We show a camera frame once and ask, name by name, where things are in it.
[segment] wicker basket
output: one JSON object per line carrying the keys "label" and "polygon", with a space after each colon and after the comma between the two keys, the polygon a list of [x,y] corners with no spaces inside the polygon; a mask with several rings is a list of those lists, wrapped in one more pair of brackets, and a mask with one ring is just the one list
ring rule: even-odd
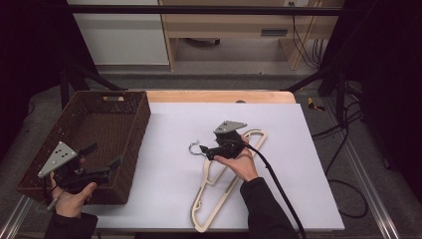
{"label": "wicker basket", "polygon": [[90,204],[124,204],[130,193],[138,152],[151,111],[146,92],[77,92],[41,146],[17,190],[36,201],[45,200],[43,179],[38,177],[59,141],[73,150],[96,142],[84,168],[104,167],[116,156],[123,164],[100,185]]}

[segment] person's hand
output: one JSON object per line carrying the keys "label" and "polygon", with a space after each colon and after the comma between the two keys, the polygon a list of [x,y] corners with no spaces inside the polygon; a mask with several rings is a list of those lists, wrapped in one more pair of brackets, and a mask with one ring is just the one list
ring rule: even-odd
{"label": "person's hand", "polygon": [[84,190],[78,194],[72,194],[64,191],[60,187],[56,187],[56,181],[53,179],[54,172],[50,174],[52,180],[52,191],[53,199],[58,198],[56,204],[56,213],[64,217],[81,217],[82,208],[85,201],[89,201],[97,184],[91,182]]}
{"label": "person's hand", "polygon": [[245,147],[235,159],[227,159],[223,156],[215,155],[214,160],[230,167],[236,175],[244,181],[250,181],[258,177],[252,153],[247,147]]}

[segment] gray floor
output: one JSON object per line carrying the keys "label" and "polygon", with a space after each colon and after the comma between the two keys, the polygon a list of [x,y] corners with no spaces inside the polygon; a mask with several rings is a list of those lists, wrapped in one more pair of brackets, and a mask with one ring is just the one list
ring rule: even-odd
{"label": "gray floor", "polygon": [[[274,54],[274,52],[282,53],[279,45],[274,41],[222,40],[220,46],[207,44],[181,42],[174,72],[147,68],[147,71],[142,71],[142,74],[133,69],[125,72],[124,76],[117,71],[103,71],[103,73],[110,81],[130,89],[279,90],[314,71],[304,64],[301,64],[301,68],[296,72],[289,71],[285,59],[281,57],[282,54]],[[90,84],[93,88],[100,87],[94,83]],[[316,95],[316,87],[317,83],[296,93],[297,102],[303,106],[311,134],[334,125],[329,111],[321,112],[308,107],[309,96]],[[314,100],[317,106],[326,108],[333,103],[333,98],[314,98]],[[34,110],[25,119],[21,132],[6,157],[0,162],[0,191],[2,192],[0,223],[2,225],[7,221],[21,197],[15,191],[15,187],[60,115],[59,89],[52,88],[34,96],[30,103],[30,108],[32,107]],[[382,153],[377,148],[364,121],[357,120],[350,125],[348,139],[373,181],[401,238],[422,238],[422,206],[413,196],[400,173],[384,168]],[[321,165],[326,168],[340,145],[340,134],[316,140],[315,144]],[[333,164],[328,178],[343,180],[359,188],[349,158],[349,154],[343,149]],[[345,212],[359,214],[363,210],[362,200],[354,191],[339,184],[332,184],[331,189],[334,198]],[[38,203],[32,204],[19,231],[20,238],[26,238],[24,234],[27,232],[42,233],[45,230],[50,215],[40,211],[41,208],[43,207],[38,207]],[[345,225],[344,231],[311,233],[310,237],[384,238],[371,211],[360,219],[346,216],[342,216],[342,219]],[[142,234],[138,235],[138,238],[157,238],[158,236],[175,238],[174,235],[158,234]],[[185,238],[200,237],[190,235]]]}

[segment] white tabletop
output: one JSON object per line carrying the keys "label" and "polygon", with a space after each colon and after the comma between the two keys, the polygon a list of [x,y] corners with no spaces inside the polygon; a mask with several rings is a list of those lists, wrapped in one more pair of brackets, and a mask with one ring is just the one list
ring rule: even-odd
{"label": "white tabletop", "polygon": [[[342,230],[344,225],[323,174],[301,106],[298,104],[150,103],[151,118],[139,151],[128,202],[87,205],[99,228],[147,231],[194,231],[190,209],[203,177],[205,157],[188,151],[191,142],[215,147],[213,130],[224,120],[262,129],[268,138],[260,149],[277,174],[308,231]],[[270,173],[258,155],[258,172],[298,228]],[[211,172],[221,165],[212,163]],[[228,169],[216,186],[207,187],[198,217],[204,221],[234,173]],[[248,228],[248,211],[240,195],[242,180],[228,197],[210,230]]]}

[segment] floor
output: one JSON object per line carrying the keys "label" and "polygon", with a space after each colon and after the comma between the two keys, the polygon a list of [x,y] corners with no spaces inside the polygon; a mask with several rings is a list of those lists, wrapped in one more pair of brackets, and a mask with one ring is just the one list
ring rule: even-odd
{"label": "floor", "polygon": [[[130,89],[237,89],[237,90],[280,90],[304,79],[315,71],[305,64],[292,72],[283,57],[277,41],[229,40],[222,39],[216,46],[209,42],[182,41],[179,46],[177,63],[174,71],[163,68],[104,68],[105,78],[119,86]],[[92,88],[100,88],[90,82]],[[316,135],[336,125],[333,119],[333,97],[319,98],[315,82],[296,93],[296,99],[303,107],[310,132]],[[314,107],[309,106],[309,99],[314,100]],[[346,103],[354,102],[353,96],[347,96]],[[30,102],[30,112],[24,121],[21,132],[16,137],[6,157],[0,162],[0,223],[6,225],[9,216],[21,195],[15,191],[20,176],[42,145],[44,138],[60,115],[60,91],[49,89],[34,96]],[[350,107],[348,115],[361,116],[359,106]],[[342,139],[345,130],[316,137],[315,145],[323,168],[329,163]],[[356,174],[354,158],[358,158],[381,201],[379,211],[371,205],[365,211],[364,201],[359,192],[364,191],[360,183],[360,175]],[[384,167],[382,152],[370,134],[364,120],[359,118],[351,122],[348,128],[347,141],[339,151],[335,162],[329,170],[328,179],[341,180],[355,189],[333,181],[331,190],[338,202],[345,225],[344,231],[329,233],[310,233],[309,238],[422,238],[422,206],[413,196],[399,172]],[[44,213],[38,203],[30,203],[27,216],[16,238],[36,238],[42,236],[50,215]],[[387,215],[392,222],[393,233],[386,235],[379,224],[379,218]],[[103,232],[105,238],[116,238]],[[130,234],[136,238],[245,238],[244,234],[168,234],[137,233]]]}

